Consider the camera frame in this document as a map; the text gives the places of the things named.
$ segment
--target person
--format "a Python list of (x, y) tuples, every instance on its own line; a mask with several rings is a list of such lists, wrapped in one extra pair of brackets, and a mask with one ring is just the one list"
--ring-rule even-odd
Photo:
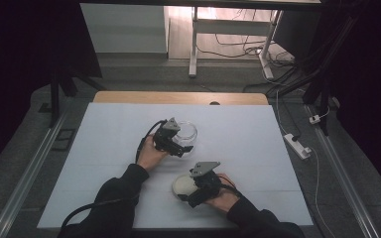
[[(156, 150), (153, 136), (148, 136), (137, 164), (129, 165), (121, 178), (108, 180), (94, 200), (120, 201), (93, 207), (84, 220), (79, 224), (64, 227), (58, 237), (130, 237), (141, 184), (149, 178), (149, 172), (168, 154)], [(227, 175), (221, 175), (220, 179), (225, 184), (234, 185)], [(247, 198), (237, 197), (228, 189), (222, 188), (216, 198), (205, 203), (223, 211), (228, 220), (237, 224), (240, 237), (305, 237), (298, 225), (280, 222), (271, 211), (259, 211)]]

